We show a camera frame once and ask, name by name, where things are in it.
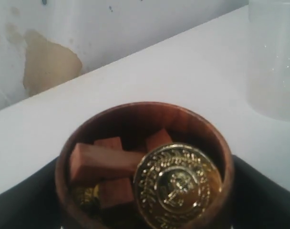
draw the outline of clear plastic cup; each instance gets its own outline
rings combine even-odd
[[[249,1],[247,75],[253,109],[290,121],[290,0]]]

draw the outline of coin emblem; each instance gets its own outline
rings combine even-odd
[[[217,168],[199,149],[171,144],[150,152],[139,164],[135,200],[149,226],[177,229],[205,211],[221,184]]]

